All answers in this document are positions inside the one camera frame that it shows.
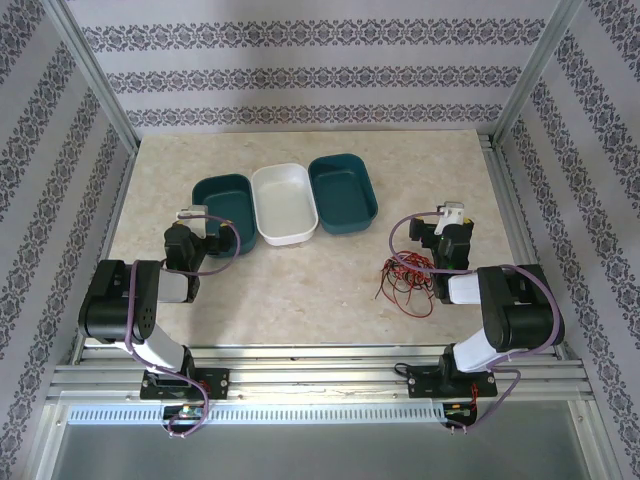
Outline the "teal plastic bin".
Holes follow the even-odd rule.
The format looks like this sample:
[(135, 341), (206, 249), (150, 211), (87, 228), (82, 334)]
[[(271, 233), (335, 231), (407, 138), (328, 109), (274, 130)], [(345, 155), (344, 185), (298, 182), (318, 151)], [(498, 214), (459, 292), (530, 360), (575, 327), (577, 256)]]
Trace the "teal plastic bin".
[(319, 157), (308, 167), (319, 221), (331, 235), (368, 229), (378, 203), (364, 161), (343, 153)]
[(241, 174), (200, 180), (192, 189), (192, 204), (206, 206), (209, 215), (231, 220), (240, 235), (240, 255), (249, 253), (257, 240), (257, 226), (250, 181)]

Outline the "white plastic bin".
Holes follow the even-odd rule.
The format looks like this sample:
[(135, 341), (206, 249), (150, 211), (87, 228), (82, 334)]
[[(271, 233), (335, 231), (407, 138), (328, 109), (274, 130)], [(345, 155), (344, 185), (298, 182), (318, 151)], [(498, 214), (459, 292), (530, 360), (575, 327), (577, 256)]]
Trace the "white plastic bin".
[(308, 241), (319, 217), (307, 170), (283, 163), (256, 170), (250, 179), (258, 232), (280, 247)]

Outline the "grey metal sheet panel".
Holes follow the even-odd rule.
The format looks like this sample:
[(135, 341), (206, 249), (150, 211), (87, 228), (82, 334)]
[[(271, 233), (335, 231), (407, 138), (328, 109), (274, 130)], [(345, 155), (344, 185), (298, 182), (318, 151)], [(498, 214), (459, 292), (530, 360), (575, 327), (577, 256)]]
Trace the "grey metal sheet panel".
[(50, 480), (592, 480), (563, 402), (511, 403), (468, 434), (427, 422), (64, 425)]

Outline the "aluminium side rail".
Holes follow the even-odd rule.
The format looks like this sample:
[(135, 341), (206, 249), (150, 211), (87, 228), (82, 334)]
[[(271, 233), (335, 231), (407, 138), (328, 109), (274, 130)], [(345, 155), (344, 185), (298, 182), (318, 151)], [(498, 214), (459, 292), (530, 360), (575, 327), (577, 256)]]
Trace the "aluminium side rail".
[(517, 264), (537, 263), (537, 254), (518, 203), (507, 162), (500, 149), (493, 146), (490, 135), (479, 134), (478, 139), (513, 259)]
[(92, 217), (91, 230), (87, 237), (88, 244), (83, 251), (82, 260), (88, 261), (88, 267), (83, 268), (74, 279), (72, 295), (70, 296), (70, 319), (73, 337), (66, 355), (61, 360), (62, 364), (74, 364), (78, 354), (76, 350), (82, 341), (79, 333), (79, 310), (87, 293), (91, 279), (97, 264), (103, 259), (110, 249), (113, 241), (113, 230), (117, 223), (119, 211), (122, 208), (122, 196), (131, 176), (131, 170), (135, 164), (137, 154), (130, 154), (122, 164), (114, 163), (110, 170), (110, 176), (100, 196), (96, 212)]

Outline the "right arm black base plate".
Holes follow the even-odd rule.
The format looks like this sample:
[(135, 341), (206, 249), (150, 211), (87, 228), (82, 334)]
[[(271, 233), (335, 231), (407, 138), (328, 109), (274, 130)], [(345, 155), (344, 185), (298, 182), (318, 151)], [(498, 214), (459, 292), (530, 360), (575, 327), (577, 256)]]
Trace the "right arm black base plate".
[(447, 364), (411, 367), (407, 383), (410, 398), (471, 398), (472, 392), (480, 398), (493, 398), (498, 394), (491, 373), (463, 373)]

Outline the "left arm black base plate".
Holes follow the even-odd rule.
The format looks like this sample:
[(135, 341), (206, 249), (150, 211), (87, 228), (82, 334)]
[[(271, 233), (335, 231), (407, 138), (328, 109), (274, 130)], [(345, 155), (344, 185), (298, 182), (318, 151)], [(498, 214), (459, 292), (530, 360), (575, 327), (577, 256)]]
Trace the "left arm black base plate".
[[(229, 370), (196, 368), (193, 381), (198, 383), (211, 400), (225, 400), (230, 385)], [(145, 371), (140, 387), (141, 400), (176, 400), (196, 402), (204, 399), (202, 392), (191, 383), (167, 374)]]

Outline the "aluminium corner post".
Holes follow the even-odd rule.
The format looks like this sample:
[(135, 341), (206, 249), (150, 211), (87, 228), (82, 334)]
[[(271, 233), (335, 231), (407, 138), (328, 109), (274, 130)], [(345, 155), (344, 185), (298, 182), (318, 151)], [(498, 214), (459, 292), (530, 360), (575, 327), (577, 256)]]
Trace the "aluminium corner post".
[(545, 70), (553, 52), (569, 28), (584, 0), (558, 0), (558, 3), (509, 96), (493, 133), (491, 146), (496, 150), (505, 141), (530, 93)]
[(40, 0), (62, 41), (66, 44), (88, 86), (114, 126), (130, 154), (136, 154), (141, 140), (136, 134), (124, 108), (114, 93), (106, 74), (94, 55), (88, 40), (65, 0)]

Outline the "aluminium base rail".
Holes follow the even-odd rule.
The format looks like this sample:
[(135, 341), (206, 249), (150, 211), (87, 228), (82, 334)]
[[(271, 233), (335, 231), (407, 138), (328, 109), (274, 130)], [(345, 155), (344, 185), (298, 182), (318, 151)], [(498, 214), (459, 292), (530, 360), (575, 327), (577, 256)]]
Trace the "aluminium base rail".
[[(192, 350), (200, 367), (230, 371), (231, 403), (382, 403), (408, 398), (398, 363), (434, 365), (441, 345), (217, 346)], [(139, 401), (143, 368), (125, 352), (87, 342), (77, 360), (59, 365), (46, 393), (48, 403), (119, 404)], [(518, 384), (512, 401), (591, 400), (580, 360), (556, 350), (515, 359), (495, 375), (500, 391)]]

